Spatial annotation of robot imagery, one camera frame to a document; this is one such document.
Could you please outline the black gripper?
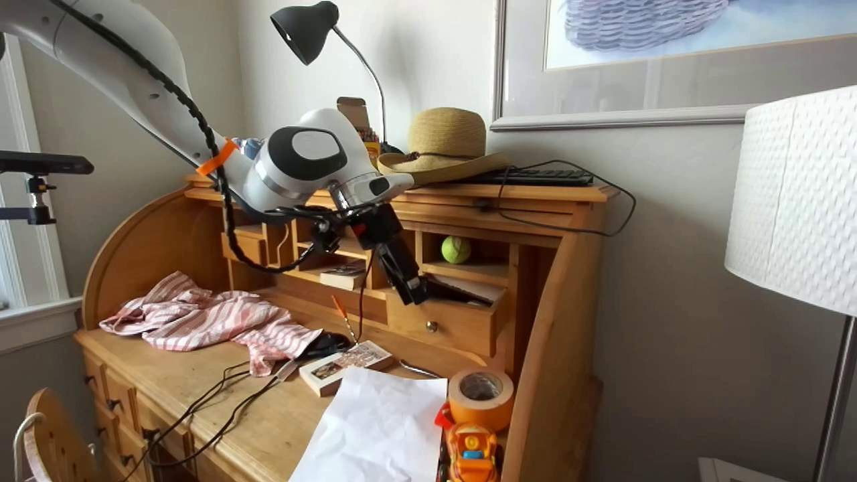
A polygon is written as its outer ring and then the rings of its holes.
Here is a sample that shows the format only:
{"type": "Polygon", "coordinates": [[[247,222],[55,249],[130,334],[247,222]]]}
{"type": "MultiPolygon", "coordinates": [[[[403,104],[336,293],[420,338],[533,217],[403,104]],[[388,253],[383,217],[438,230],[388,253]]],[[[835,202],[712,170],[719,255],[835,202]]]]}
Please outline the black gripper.
{"type": "Polygon", "coordinates": [[[429,284],[420,280],[420,268],[404,245],[403,222],[388,205],[368,205],[344,213],[324,210],[314,222],[309,255],[333,255],[345,230],[357,235],[361,249],[369,249],[383,263],[387,280],[404,305],[429,300],[429,284]]]}

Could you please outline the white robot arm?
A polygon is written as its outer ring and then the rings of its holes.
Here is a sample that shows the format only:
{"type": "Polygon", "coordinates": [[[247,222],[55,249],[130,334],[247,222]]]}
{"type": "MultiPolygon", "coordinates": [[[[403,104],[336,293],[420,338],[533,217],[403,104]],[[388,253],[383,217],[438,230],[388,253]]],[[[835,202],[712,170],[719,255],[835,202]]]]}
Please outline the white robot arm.
{"type": "Polygon", "coordinates": [[[0,0],[0,32],[87,77],[205,178],[217,174],[253,215],[312,221],[314,253],[333,253],[350,229],[404,304],[429,298],[388,207],[413,178],[383,174],[344,114],[312,111],[263,142],[217,135],[190,97],[178,37],[136,0],[0,0]]]}

